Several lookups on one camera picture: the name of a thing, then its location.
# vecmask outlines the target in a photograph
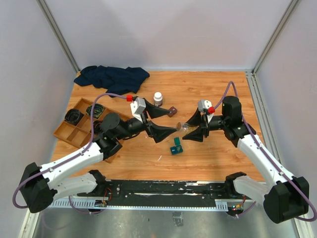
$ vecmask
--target wooden table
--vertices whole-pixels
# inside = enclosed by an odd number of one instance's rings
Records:
[[[174,106],[178,112],[172,118],[163,116],[154,119],[158,125],[176,126],[186,122],[195,112],[201,99],[210,100],[213,105],[221,98],[228,82],[234,81],[239,94],[242,110],[248,123],[261,136],[260,126],[252,102],[244,72],[173,72],[153,71],[141,86],[138,96],[153,102],[155,92],[163,94],[163,108]],[[80,98],[93,101],[105,89],[93,86],[74,85],[67,110],[73,108]],[[234,95],[230,89],[228,95]],[[129,102],[120,98],[102,97],[98,103],[111,109],[131,115]],[[221,114],[219,107],[215,115]],[[181,137],[176,132],[163,142],[155,144],[142,132],[134,139],[125,141],[123,148],[114,155],[112,163],[104,161],[93,164],[77,172],[82,175],[89,170],[99,170],[108,179],[161,179],[161,180],[225,180],[235,172],[245,172],[251,178],[263,181],[263,177],[251,161],[228,141],[223,131],[212,131],[203,143],[181,140],[184,152],[171,155],[173,139]],[[76,148],[58,140],[52,161],[75,151]]]

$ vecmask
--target brown object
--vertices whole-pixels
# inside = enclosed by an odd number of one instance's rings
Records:
[[[78,109],[82,114],[84,114],[78,124],[74,126],[66,121],[63,121],[53,133],[53,135],[56,136],[58,139],[61,139],[68,144],[75,146],[76,148],[81,148],[86,145],[91,138],[90,116],[86,114],[86,109],[92,104],[92,101],[81,98],[74,106],[74,109]],[[107,114],[112,112],[118,113],[123,120],[130,119],[124,114],[105,107],[105,110],[103,111],[101,116],[98,119],[94,118],[94,121],[102,121]]]
[[[167,114],[170,118],[172,117],[172,116],[174,116],[176,113],[177,113],[177,109],[175,108],[175,107],[171,107],[170,109],[169,109],[169,111],[170,111],[170,113],[169,114]]]
[[[246,120],[262,139],[244,72],[152,71],[150,75],[151,77],[141,85],[138,96],[151,100],[153,92],[162,92],[165,98],[164,108],[174,106],[179,110],[171,118],[154,119],[155,124],[176,126],[178,122],[186,122],[194,114],[201,99],[210,100],[216,105],[228,82],[232,80],[237,87]],[[104,92],[104,89],[97,89],[92,85],[80,87],[75,84],[67,109],[73,108],[82,97],[94,101]],[[234,95],[232,87],[228,95]],[[123,99],[104,96],[98,103],[131,115],[129,102]],[[221,107],[215,112],[215,115],[220,114]],[[170,147],[174,145],[173,139],[178,136],[181,138],[182,135],[176,132],[155,144],[152,138],[142,132],[136,138],[124,141],[123,148],[111,157],[115,157],[111,164],[99,162],[77,172],[75,176],[83,175],[89,170],[99,170],[108,179],[224,181],[227,175],[242,171],[257,181],[263,181],[252,162],[225,138],[223,131],[211,131],[203,143],[182,140],[184,152],[172,156]],[[75,150],[75,147],[59,140],[52,161]]]

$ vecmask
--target dark blue fabric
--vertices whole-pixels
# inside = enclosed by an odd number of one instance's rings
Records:
[[[122,95],[129,92],[137,93],[149,76],[150,74],[142,68],[123,69],[100,65],[84,68],[74,82],[80,86],[92,84],[96,88],[107,89],[107,93]]]

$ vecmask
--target white backdrop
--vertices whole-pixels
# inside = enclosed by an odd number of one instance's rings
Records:
[[[310,183],[317,206],[317,1],[303,0],[258,73],[285,167]],[[315,236],[317,223],[312,223]]]
[[[0,237],[16,238],[13,192],[25,166],[50,161],[75,72],[36,1],[0,2]]]
[[[251,69],[290,0],[47,0],[82,69]]]

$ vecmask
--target wooden tray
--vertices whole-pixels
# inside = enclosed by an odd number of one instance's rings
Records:
[[[81,148],[89,142],[91,138],[91,127],[90,127],[90,116],[87,115],[86,109],[92,105],[93,102],[87,99],[80,99],[76,104],[74,109],[80,110],[82,114],[84,114],[83,118],[78,122],[77,125],[69,124],[63,121],[59,127],[54,131],[53,135],[58,139],[61,139],[67,142],[70,145],[73,145],[77,148]],[[105,107],[104,112],[98,119],[94,120],[103,120],[104,117],[109,113],[117,113],[123,120],[128,120],[130,117],[124,115],[122,113],[116,112],[110,108]]]

